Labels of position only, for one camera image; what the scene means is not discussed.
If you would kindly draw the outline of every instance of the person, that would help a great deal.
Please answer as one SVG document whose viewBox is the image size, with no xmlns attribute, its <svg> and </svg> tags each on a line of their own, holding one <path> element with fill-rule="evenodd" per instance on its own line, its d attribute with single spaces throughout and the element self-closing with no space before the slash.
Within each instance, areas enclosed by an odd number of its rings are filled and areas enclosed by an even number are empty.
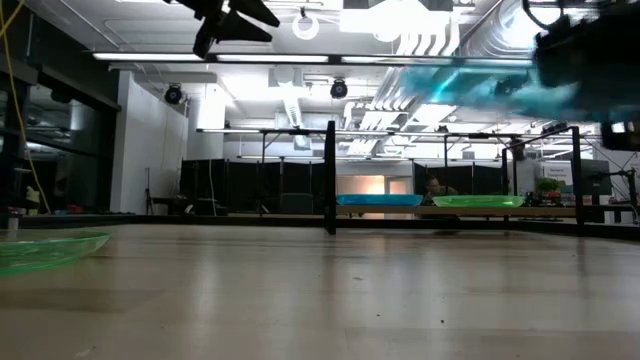
<svg viewBox="0 0 640 360">
<path fill-rule="evenodd" d="M 542 177 L 542 166 L 536 160 L 529 159 L 524 154 L 524 145 L 518 145 L 521 143 L 520 139 L 512 139 L 510 142 L 511 153 L 513 159 L 516 162 L 516 182 L 518 188 L 516 194 L 525 196 L 527 193 L 536 192 L 536 184 Z M 509 176 L 509 194 L 513 194 L 513 162 L 510 162 L 507 166 L 507 174 Z"/>
<path fill-rule="evenodd" d="M 431 202 L 435 196 L 447 196 L 447 195 L 458 195 L 458 191 L 456 189 L 449 186 L 449 191 L 447 192 L 447 187 L 444 185 L 440 185 L 440 181 L 435 176 L 430 176 L 427 179 L 427 193 L 424 196 L 424 202 Z"/>
</svg>

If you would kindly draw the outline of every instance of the blue tray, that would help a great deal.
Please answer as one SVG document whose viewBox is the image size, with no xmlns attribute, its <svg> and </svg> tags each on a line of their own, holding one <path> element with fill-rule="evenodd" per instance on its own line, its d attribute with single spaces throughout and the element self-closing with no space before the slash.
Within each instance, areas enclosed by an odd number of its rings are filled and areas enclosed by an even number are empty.
<svg viewBox="0 0 640 360">
<path fill-rule="evenodd" d="M 338 195 L 338 204 L 346 206 L 418 206 L 422 202 L 421 195 Z"/>
</svg>

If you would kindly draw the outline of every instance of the green plastic dish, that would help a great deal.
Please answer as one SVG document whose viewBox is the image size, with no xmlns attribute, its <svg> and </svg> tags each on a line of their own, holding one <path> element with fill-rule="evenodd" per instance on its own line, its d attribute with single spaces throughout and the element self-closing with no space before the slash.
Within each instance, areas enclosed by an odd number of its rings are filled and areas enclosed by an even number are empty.
<svg viewBox="0 0 640 360">
<path fill-rule="evenodd" d="M 433 202 L 440 207 L 504 207 L 514 208 L 524 203 L 523 196 L 512 195 L 458 195 L 436 196 Z"/>
<path fill-rule="evenodd" d="M 111 235 L 81 230 L 0 231 L 0 275 L 50 268 L 89 255 Z"/>
</svg>

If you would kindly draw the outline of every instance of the yellow cable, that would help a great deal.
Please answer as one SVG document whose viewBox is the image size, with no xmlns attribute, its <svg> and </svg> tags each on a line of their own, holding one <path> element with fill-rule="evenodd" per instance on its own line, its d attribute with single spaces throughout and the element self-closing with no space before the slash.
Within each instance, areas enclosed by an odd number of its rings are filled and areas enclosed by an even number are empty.
<svg viewBox="0 0 640 360">
<path fill-rule="evenodd" d="M 2 30 L 0 30 L 0 36 L 2 36 L 9 25 L 11 25 L 11 21 L 18 14 L 22 5 L 24 5 L 24 0 L 20 1 L 20 4 L 16 8 L 16 10 L 11 15 L 11 18 L 5 24 L 4 22 L 4 11 L 2 10 L 2 3 L 0 3 L 0 25 L 2 25 Z M 40 196 L 42 196 L 42 200 L 44 200 L 44 206 L 47 208 L 47 214 L 51 214 L 51 209 L 49 208 L 49 203 L 47 202 L 47 197 L 42 190 L 42 186 L 40 186 L 40 181 L 38 180 L 38 174 L 36 174 L 36 167 L 33 165 L 33 160 L 31 159 L 31 151 L 29 150 L 29 146 L 27 145 L 27 131 L 24 127 L 24 119 L 22 118 L 22 111 L 20 109 L 20 102 L 18 101 L 18 94 L 16 92 L 16 83 L 13 79 L 13 68 L 11 66 L 11 55 L 9 54 L 9 39 L 4 36 L 4 51 L 7 58 L 7 69 L 9 70 L 9 82 L 11 83 L 11 91 L 13 92 L 13 104 L 16 107 L 16 114 L 18 114 L 18 123 L 20 123 L 20 133 L 22 134 L 22 140 L 24 141 L 24 146 L 26 149 L 27 159 L 29 160 L 29 165 L 31 166 L 31 172 L 33 173 L 33 178 L 36 181 L 36 185 L 38 186 L 38 191 L 40 191 Z"/>
</svg>

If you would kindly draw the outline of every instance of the floor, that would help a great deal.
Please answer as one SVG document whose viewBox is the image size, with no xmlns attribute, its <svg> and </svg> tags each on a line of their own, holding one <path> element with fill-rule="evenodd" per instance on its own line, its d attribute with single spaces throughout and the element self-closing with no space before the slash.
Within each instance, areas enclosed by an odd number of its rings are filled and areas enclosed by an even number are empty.
<svg viewBox="0 0 640 360">
<path fill-rule="evenodd" d="M 0 277 L 0 358 L 640 359 L 640 246 L 526 233 L 107 227 Z"/>
</svg>

